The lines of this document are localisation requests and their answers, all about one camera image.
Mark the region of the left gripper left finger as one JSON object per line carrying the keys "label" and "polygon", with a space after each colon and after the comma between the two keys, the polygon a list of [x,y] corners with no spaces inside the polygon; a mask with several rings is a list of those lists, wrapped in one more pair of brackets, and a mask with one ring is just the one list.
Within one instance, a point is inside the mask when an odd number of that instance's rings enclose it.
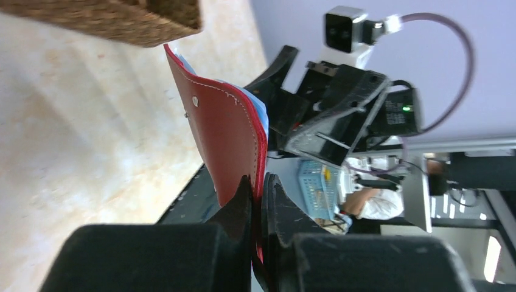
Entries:
{"label": "left gripper left finger", "polygon": [[200,224],[91,224],[76,229],[42,291],[249,291],[251,183]]}

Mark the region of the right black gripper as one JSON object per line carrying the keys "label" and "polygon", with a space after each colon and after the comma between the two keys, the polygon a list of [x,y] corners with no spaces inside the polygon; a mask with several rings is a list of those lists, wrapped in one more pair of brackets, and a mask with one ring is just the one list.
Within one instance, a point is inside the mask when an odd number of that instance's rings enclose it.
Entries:
{"label": "right black gripper", "polygon": [[[261,101],[281,89],[299,50],[284,45],[273,62],[244,88]],[[325,61],[306,65],[295,94],[271,104],[269,151],[341,166],[367,135],[391,80],[384,74]]]}

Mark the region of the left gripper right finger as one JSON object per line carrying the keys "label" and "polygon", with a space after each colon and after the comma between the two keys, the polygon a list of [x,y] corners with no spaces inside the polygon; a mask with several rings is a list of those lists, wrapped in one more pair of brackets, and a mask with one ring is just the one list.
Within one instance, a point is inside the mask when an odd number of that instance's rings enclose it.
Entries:
{"label": "left gripper right finger", "polygon": [[265,176],[260,285],[265,291],[474,291],[455,250],[430,236],[334,235]]}

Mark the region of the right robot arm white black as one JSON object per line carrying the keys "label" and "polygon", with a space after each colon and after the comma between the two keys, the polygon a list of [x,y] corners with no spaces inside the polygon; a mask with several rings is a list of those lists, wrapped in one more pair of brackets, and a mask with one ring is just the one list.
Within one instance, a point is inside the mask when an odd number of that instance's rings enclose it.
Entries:
{"label": "right robot arm white black", "polygon": [[386,138],[421,131],[419,97],[404,80],[335,61],[310,61],[298,90],[282,87],[298,50],[284,46],[246,88],[267,109],[268,148],[338,167]]}

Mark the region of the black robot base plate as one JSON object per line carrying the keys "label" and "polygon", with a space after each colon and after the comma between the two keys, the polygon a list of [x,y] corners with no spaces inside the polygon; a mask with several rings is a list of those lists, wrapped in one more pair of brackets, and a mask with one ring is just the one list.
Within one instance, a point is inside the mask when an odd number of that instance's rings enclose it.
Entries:
{"label": "black robot base plate", "polygon": [[212,178],[202,165],[156,223],[204,223],[219,210]]}

